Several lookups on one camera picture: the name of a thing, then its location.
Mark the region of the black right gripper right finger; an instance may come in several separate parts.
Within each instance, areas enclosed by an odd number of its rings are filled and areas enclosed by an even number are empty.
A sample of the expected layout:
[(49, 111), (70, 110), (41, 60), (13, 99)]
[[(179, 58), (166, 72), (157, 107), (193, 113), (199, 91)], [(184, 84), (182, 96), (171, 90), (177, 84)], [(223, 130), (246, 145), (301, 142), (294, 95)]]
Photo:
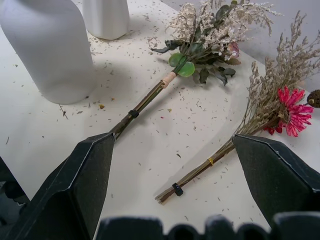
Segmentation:
[(232, 143), (265, 220), (284, 212), (320, 212), (320, 173), (280, 141), (235, 134)]

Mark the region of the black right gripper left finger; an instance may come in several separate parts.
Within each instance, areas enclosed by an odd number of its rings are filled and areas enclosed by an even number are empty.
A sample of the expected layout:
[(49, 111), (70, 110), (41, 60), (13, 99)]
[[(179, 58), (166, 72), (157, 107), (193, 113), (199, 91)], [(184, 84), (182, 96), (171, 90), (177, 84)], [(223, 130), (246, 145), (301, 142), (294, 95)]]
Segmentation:
[(93, 240), (114, 144), (113, 133), (79, 142), (45, 179), (4, 240)]

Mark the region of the round white ceramic vase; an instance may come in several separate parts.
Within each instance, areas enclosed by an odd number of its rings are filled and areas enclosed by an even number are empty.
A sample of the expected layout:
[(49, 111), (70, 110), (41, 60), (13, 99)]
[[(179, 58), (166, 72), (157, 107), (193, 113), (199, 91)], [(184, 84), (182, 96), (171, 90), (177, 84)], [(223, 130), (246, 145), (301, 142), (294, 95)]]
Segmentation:
[(48, 101), (77, 103), (95, 88), (84, 19), (72, 0), (4, 0), (0, 26)]

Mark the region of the ribbed white ceramic vase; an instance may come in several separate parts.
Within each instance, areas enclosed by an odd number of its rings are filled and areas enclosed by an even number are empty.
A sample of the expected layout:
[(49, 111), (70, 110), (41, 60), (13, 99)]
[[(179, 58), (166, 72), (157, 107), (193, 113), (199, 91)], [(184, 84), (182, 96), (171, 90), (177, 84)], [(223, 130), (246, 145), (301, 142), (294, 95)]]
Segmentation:
[(88, 32), (100, 39), (116, 40), (129, 30), (127, 0), (82, 0), (82, 16)]

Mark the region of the dried bouquet with pink flower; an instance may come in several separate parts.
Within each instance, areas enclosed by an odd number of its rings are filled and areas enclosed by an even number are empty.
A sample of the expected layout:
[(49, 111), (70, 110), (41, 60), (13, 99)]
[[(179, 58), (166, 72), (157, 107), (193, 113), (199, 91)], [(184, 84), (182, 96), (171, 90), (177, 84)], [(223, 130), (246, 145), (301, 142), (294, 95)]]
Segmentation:
[(318, 32), (311, 38), (303, 30), (305, 18), (300, 12), (296, 14), (290, 27), (280, 34), (276, 49), (266, 54), (264, 66), (257, 61), (251, 64), (249, 81), (233, 93), (221, 130), (195, 157), (196, 167), (155, 196), (158, 203), (180, 195), (186, 184), (233, 151), (233, 135), (254, 136), (267, 131), (297, 137), (311, 124), (320, 100), (303, 103), (303, 83), (320, 77), (320, 20), (316, 23)]

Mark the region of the white and green dried bouquet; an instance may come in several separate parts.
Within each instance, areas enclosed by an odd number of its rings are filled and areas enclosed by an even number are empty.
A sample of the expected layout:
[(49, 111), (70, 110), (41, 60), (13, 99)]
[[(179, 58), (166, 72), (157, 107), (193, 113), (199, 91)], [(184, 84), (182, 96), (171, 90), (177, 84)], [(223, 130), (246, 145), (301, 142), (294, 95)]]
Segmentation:
[(168, 60), (171, 71), (163, 77), (127, 115), (111, 129), (118, 139), (129, 124), (149, 105), (158, 94), (178, 76), (188, 78), (200, 70), (201, 84), (211, 74), (207, 68), (217, 63), (231, 65), (239, 57), (238, 44), (249, 40), (247, 32), (251, 25), (260, 26), (272, 34), (271, 16), (280, 13), (269, 2), (251, 0), (203, 0), (199, 7), (185, 3), (168, 23), (172, 29), (171, 39), (165, 40), (164, 48), (152, 51), (174, 53)]

